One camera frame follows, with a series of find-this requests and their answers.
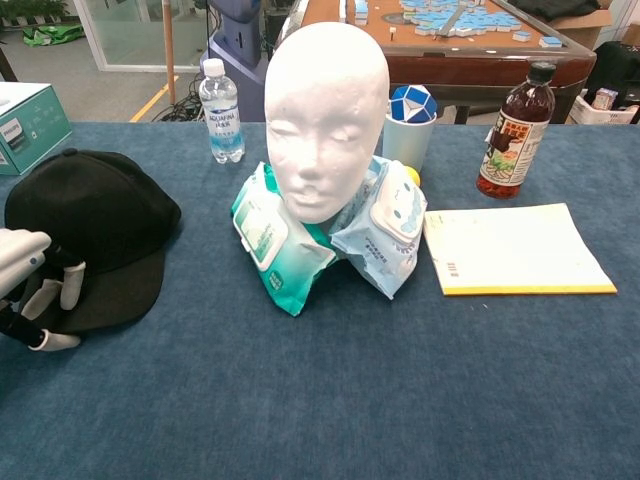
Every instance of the green bag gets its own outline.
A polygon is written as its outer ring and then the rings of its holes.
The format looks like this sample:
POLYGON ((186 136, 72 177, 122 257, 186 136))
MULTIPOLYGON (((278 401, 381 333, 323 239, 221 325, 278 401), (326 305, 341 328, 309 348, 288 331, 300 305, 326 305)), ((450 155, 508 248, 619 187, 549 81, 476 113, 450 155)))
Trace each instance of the green bag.
POLYGON ((84 37, 82 25, 22 29, 22 40, 30 47, 58 45, 80 37, 84 37))

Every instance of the barcode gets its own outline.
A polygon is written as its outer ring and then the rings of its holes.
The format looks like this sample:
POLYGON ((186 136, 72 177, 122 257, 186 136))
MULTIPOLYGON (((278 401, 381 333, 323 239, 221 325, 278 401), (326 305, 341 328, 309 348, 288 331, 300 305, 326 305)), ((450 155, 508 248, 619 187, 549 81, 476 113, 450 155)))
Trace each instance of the barcode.
POLYGON ((452 277, 459 277, 458 268, 454 262, 447 262, 447 270, 449 270, 449 275, 452 277))

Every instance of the wooden table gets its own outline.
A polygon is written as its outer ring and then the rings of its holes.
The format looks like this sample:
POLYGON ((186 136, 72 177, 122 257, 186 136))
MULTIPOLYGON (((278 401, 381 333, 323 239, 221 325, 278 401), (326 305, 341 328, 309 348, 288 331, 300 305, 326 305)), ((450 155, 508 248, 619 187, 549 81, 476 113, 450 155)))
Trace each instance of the wooden table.
MULTIPOLYGON (((368 24, 360 28, 382 47, 392 85, 426 85, 440 105, 458 107, 456 123, 466 122, 469 106, 500 105, 509 90, 524 81, 534 60, 557 65, 551 84, 556 96, 551 121, 564 123, 596 60, 593 52, 502 0, 487 0, 487 11, 506 11, 520 19, 522 30, 532 34, 529 42, 517 42, 512 33, 501 32, 423 37, 414 33, 416 25, 402 19, 398 0, 369 0, 368 6, 368 24), (393 41, 391 26, 396 27, 393 41), (538 45, 542 36, 556 37, 563 46, 542 48, 538 45)), ((305 25, 338 19, 339 0, 298 0, 279 42, 305 25)), ((348 0, 347 22, 355 24, 354 0, 348 0)))

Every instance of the yellow floor line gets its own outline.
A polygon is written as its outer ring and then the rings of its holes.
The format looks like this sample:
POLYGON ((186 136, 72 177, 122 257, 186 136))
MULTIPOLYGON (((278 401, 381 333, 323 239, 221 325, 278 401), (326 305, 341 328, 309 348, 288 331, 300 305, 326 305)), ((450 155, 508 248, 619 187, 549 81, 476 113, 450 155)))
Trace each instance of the yellow floor line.
MULTIPOLYGON (((178 75, 175 75, 173 77, 173 81, 176 82, 180 77, 178 75)), ((144 107, 142 107, 140 110, 138 110, 138 112, 131 117, 131 120, 129 120, 129 123, 137 123, 138 120, 140 120, 142 117, 145 116, 145 114, 151 110, 151 107, 153 107, 158 100, 160 100, 160 98, 162 97, 162 95, 164 95, 165 93, 167 93, 167 90, 169 90, 169 84, 167 83, 164 87, 162 87, 160 90, 158 90, 158 93, 156 93, 153 98, 151 100, 149 100, 144 107)))

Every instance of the black cable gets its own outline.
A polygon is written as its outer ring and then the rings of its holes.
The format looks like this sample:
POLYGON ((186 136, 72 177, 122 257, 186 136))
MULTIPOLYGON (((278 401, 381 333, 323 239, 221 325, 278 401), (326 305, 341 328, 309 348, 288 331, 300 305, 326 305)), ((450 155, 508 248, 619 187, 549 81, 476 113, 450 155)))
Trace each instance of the black cable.
POLYGON ((268 52, 269 48, 271 48, 271 50, 275 50, 276 49, 276 46, 274 44, 272 44, 271 42, 269 42, 269 40, 267 40, 267 34, 266 33, 260 35, 260 43, 261 43, 261 49, 264 50, 265 52, 268 52))
POLYGON ((174 105, 170 105, 155 117, 152 122, 194 122, 198 120, 202 102, 198 94, 200 82, 204 79, 203 75, 198 72, 191 83, 189 83, 189 93, 183 99, 177 101, 174 105))
POLYGON ((205 5, 207 6, 207 58, 211 58, 211 54, 209 53, 209 38, 211 38, 211 33, 209 31, 209 0, 206 0, 205 5))
POLYGON ((209 5, 209 2, 207 2, 207 47, 209 46, 209 39, 211 38, 211 34, 215 33, 216 30, 220 28, 221 23, 222 21, 220 20, 219 12, 215 8, 211 7, 211 5, 209 5), (215 22, 214 25, 212 25, 213 28, 211 29, 209 29, 209 15, 213 17, 213 20, 215 22))

